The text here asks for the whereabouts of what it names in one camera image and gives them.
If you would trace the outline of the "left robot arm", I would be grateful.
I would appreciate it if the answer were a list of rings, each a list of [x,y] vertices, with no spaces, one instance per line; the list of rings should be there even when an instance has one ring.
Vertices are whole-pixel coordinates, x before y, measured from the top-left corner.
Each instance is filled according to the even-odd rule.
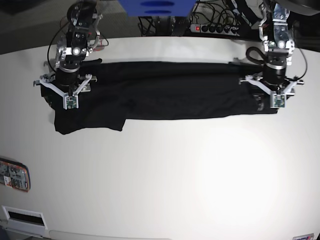
[[[258,25],[263,50],[249,47],[246,58],[262,67],[262,71],[246,75],[239,83],[250,84],[269,97],[271,109],[284,108],[288,98],[295,95],[295,86],[303,85],[302,76],[286,76],[296,48],[293,29],[288,23],[291,12],[313,16],[320,12],[318,0],[264,0],[259,9],[262,19]]]

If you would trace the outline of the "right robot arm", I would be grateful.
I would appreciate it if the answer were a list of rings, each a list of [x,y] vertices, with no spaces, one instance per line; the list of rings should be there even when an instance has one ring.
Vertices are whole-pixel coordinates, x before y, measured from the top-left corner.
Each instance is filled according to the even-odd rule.
[[[80,70],[102,62],[86,60],[101,43],[98,25],[102,18],[95,0],[78,0],[68,8],[66,23],[60,27],[66,32],[57,42],[54,62],[47,63],[50,71],[33,82],[41,87],[41,95],[47,101],[50,95],[59,96],[65,110],[77,109],[80,93],[91,91],[90,83],[97,77],[81,74]]]

